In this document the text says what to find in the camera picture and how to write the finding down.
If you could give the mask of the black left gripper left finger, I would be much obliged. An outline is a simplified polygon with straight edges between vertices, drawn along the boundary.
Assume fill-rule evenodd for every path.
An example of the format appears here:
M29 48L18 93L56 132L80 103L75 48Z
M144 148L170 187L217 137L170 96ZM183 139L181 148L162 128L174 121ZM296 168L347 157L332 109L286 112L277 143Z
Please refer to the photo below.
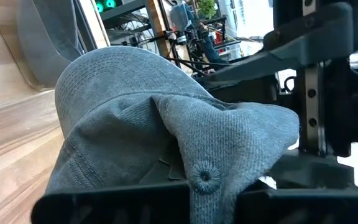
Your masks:
M35 224L183 224L190 221L190 188L180 156L163 156L139 184L66 190L40 198Z

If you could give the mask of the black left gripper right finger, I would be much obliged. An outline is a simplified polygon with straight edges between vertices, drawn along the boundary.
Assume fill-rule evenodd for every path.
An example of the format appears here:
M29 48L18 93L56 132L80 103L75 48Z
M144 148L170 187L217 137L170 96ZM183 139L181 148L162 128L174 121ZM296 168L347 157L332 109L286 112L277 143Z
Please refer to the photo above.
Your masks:
M358 224L358 188L275 189L257 182L237 198L237 224Z

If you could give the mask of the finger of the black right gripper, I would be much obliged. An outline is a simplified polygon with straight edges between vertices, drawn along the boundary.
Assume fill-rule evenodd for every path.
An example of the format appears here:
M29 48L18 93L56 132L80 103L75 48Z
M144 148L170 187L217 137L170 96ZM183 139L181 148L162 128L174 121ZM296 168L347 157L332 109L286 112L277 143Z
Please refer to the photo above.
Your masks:
M264 37L264 51L223 68L214 82L264 77L353 53L352 7L337 2L297 18Z
M267 175L280 189L348 189L355 187L354 168L333 158L287 150Z

